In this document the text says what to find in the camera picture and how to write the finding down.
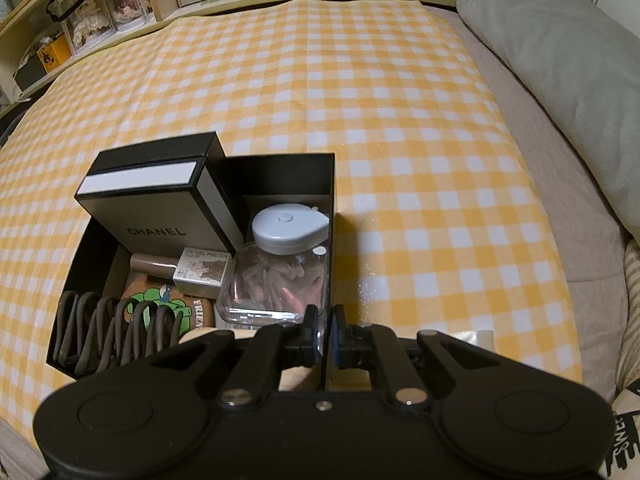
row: screw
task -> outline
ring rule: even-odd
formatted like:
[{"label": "screw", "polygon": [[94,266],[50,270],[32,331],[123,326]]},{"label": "screw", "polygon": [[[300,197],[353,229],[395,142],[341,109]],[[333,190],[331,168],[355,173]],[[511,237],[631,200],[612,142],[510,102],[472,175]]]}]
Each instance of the screw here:
[{"label": "screw", "polygon": [[249,390],[245,390],[244,388],[235,388],[233,390],[223,392],[220,399],[229,406],[244,406],[254,400],[254,396],[252,396]]},{"label": "screw", "polygon": [[405,406],[421,404],[428,398],[427,392],[421,388],[401,388],[396,391],[396,400]]},{"label": "screw", "polygon": [[316,402],[316,410],[320,410],[321,412],[328,412],[334,404],[330,400],[318,400]]}]

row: gingham cloth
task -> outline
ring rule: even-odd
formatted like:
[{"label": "gingham cloth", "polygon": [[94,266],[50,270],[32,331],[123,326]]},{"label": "gingham cloth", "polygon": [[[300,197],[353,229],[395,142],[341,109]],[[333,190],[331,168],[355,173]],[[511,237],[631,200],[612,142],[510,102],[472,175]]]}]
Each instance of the gingham cloth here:
[{"label": "gingham cloth", "polygon": [[492,96],[418,2],[300,0],[185,18],[60,76],[0,151],[0,415],[28,438],[99,150],[216,130],[229,155],[335,152],[333,300],[351,320],[495,331],[580,380],[548,219]]}]

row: open black box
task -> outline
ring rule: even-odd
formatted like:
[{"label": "open black box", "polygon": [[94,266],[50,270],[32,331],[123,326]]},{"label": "open black box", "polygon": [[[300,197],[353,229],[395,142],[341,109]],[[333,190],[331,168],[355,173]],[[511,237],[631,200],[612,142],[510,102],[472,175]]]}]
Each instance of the open black box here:
[{"label": "open black box", "polygon": [[[254,216],[260,210],[277,203],[301,203],[317,206],[329,216],[330,248],[324,290],[324,313],[331,299],[331,275],[334,249],[335,155],[333,153],[286,153],[277,155],[246,155],[226,158],[226,170],[233,176],[236,191],[245,199]],[[129,274],[130,253],[93,218],[82,236],[69,269],[64,291],[79,294],[93,291],[101,296],[120,297]],[[56,322],[52,327],[47,351],[47,364],[60,372],[79,379],[72,366],[54,361]]]}]

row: mattress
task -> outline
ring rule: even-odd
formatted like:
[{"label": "mattress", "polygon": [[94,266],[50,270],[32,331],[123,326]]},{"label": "mattress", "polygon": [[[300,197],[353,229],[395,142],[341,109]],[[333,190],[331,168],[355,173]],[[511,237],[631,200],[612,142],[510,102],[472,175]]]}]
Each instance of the mattress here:
[{"label": "mattress", "polygon": [[[583,381],[611,399],[626,324],[623,232],[588,170],[521,83],[456,13],[430,12],[449,23],[462,40],[526,161],[549,216],[573,300]],[[446,37],[447,28],[441,30]],[[29,475],[42,470],[41,457],[6,423],[0,424],[0,431],[0,460],[12,478],[35,478]]]}]

